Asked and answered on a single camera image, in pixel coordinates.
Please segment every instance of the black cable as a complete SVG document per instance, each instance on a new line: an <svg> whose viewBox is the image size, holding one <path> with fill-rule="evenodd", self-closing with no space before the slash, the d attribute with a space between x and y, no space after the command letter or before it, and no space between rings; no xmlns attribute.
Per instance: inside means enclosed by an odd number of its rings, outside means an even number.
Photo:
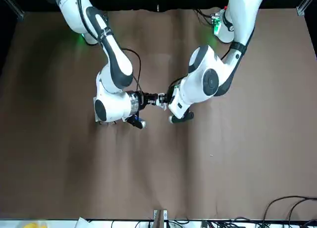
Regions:
<svg viewBox="0 0 317 228"><path fill-rule="evenodd" d="M169 226L169 223L172 223L172 224L178 225L180 228L183 228L183 227L182 227L179 223L172 222L172 221L166 221L167 227L170 227L170 226Z"/></svg>
<svg viewBox="0 0 317 228"><path fill-rule="evenodd" d="M122 50L124 50L124 51L130 51L130 52L134 53L134 54L139 58L139 66L140 66L140 67L139 67L138 80L136 80L136 83L137 83L137 90L136 90L136 91L138 91L138 88L140 88L140 90L142 91L142 89L141 89L141 87L140 87L140 84L139 84L140 75L141 75L141 58L140 58L139 54L136 53L136 52L135 52L134 50L132 50L132 49L122 48Z"/></svg>
<svg viewBox="0 0 317 228"><path fill-rule="evenodd" d="M298 206L299 204L301 204L302 202L305 201L316 201L315 198L305 198L303 200L298 201L297 203L294 204L294 206L292 207L292 209L289 211L289 215L288 215L288 227L291 227L291 217L292 217L292 213L295 209L296 206Z"/></svg>
<svg viewBox="0 0 317 228"><path fill-rule="evenodd" d="M229 51L230 51L230 48L229 48L228 51L223 55L223 57L221 57L221 60L223 60L223 59L227 56L227 54L229 53Z"/></svg>
<svg viewBox="0 0 317 228"><path fill-rule="evenodd" d="M203 16L202 12L198 12L197 10L193 10L193 11L196 13L196 16L197 16L198 20L200 20L199 16L198 16L198 14L199 14L205 20L205 22L207 23L207 26L211 26L211 22L209 22L207 20L207 18L205 16Z"/></svg>
<svg viewBox="0 0 317 228"><path fill-rule="evenodd" d="M194 13L195 13L195 15L196 15L196 17L197 17L199 23L201 23L201 24L204 25L204 26L208 26L208 27L211 26L209 22L207 22L207 24L203 23L203 22L201 21L199 15L198 15L198 13L197 13L195 10L193 10L193 11L194 11Z"/></svg>
<svg viewBox="0 0 317 228"><path fill-rule="evenodd" d="M262 220L262 225L264 225L264 223L265 223L266 215L267 215L267 212L268 212L268 209L270 208L270 206L271 206L274 202L277 202L277 201L280 201L280 200L283 200L283 199L288 199L288 198L302 198L302 199L309 199L309 200L313 200L313 201L316 201L316 200L317 200L317 197L305 197L305 196L285 196L285 197L277 198L277 199L271 201L271 202L268 204L268 206L266 207L266 210L265 210L264 216L263 216L263 220Z"/></svg>
<svg viewBox="0 0 317 228"><path fill-rule="evenodd" d="M140 91L142 92L142 95L144 96L143 90L139 84L139 82L137 81L137 79L135 78L135 76L133 75L134 80L136 81L137 85L139 85Z"/></svg>
<svg viewBox="0 0 317 228"><path fill-rule="evenodd" d="M245 217L237 217L237 218L235 218L232 222L239 222L238 220L248 221L248 222L250 222L250 223L253 223L253 224L258 225L258 226L261 227L261 228L269 228L269 225L267 225L267 224L262 225L260 222L253 221L253 220L248 219L248 218L245 218Z"/></svg>
<svg viewBox="0 0 317 228"><path fill-rule="evenodd" d="M198 14L200 14L203 17L211 18L210 15L204 14L200 9L196 9L196 11L198 12Z"/></svg>
<svg viewBox="0 0 317 228"><path fill-rule="evenodd" d="M288 213L288 227L290 228L291 227L291 217L292 217L292 213L293 213L293 210L295 209L295 207L299 204L301 204L302 202L305 202L307 201L307 199L303 199L303 200L300 200L299 202L295 203L294 206L292 207L292 209L289 211Z"/></svg>
<svg viewBox="0 0 317 228"><path fill-rule="evenodd" d="M185 76L175 79L173 82L170 83L170 85L169 85L168 88L170 88L174 83L176 83L178 80L183 79L184 77L185 77Z"/></svg>
<svg viewBox="0 0 317 228"><path fill-rule="evenodd" d="M85 21L85 18L84 18L84 14L83 14L83 8L82 8L82 5L81 5L81 0L77 0L77 6L78 6L78 11L79 11L79 15L80 15L80 18L84 24L84 27L86 28L87 32L96 40L97 38L95 37L95 35L91 32L91 30L89 29L89 27L87 26L87 23Z"/></svg>
<svg viewBox="0 0 317 228"><path fill-rule="evenodd" d="M135 227L134 227L134 228L137 228L137 226L138 226L138 224L139 224L139 223L141 223L141 222L138 222L138 223L135 225Z"/></svg>
<svg viewBox="0 0 317 228"><path fill-rule="evenodd" d="M185 221L184 223L182 223L182 222L179 222L179 221L175 221L176 223L178 223L179 225L186 225L186 224L188 224L189 223L189 221L187 220L187 221Z"/></svg>
<svg viewBox="0 0 317 228"><path fill-rule="evenodd" d="M303 226L306 227L309 223L312 223L312 222L317 222L317 219L309 220L308 222L306 222L305 224L303 224Z"/></svg>

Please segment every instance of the brown mat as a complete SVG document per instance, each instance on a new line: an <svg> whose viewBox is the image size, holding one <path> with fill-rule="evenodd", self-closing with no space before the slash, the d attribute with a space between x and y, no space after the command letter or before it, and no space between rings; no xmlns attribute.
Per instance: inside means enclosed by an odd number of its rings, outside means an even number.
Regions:
<svg viewBox="0 0 317 228"><path fill-rule="evenodd" d="M110 24L140 54L148 92L186 73L197 46L220 56L228 47L190 10L115 12ZM165 208L170 218L259 219L274 198L317 195L317 62L294 9L260 11L229 93L195 105L189 123L169 124L168 111L148 106L142 131L96 125L105 63L60 13L29 13L17 25L1 79L1 217L147 219ZM285 218L294 202L268 217ZM312 218L316 205L293 218Z"/></svg>

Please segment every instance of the robotic arm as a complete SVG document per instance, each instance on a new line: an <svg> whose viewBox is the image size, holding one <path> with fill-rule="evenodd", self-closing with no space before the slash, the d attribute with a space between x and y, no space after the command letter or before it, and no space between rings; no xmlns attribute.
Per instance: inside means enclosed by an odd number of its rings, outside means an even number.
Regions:
<svg viewBox="0 0 317 228"><path fill-rule="evenodd" d="M188 75L173 87L169 109L174 116L173 123L192 119L188 108L193 103L203 102L212 96L224 95L230 88L233 76L247 50L252 37L255 19L262 0L229 0L222 13L222 31L219 39L230 41L234 29L234 39L224 62L210 46L197 48L189 61Z"/></svg>
<svg viewBox="0 0 317 228"><path fill-rule="evenodd" d="M99 43L108 63L96 77L97 96L94 98L96 121L128 120L137 113L139 94L122 91L133 80L132 64L115 40L103 12L89 0L55 0L68 26L80 33L89 45ZM134 126L143 127L141 121Z"/></svg>

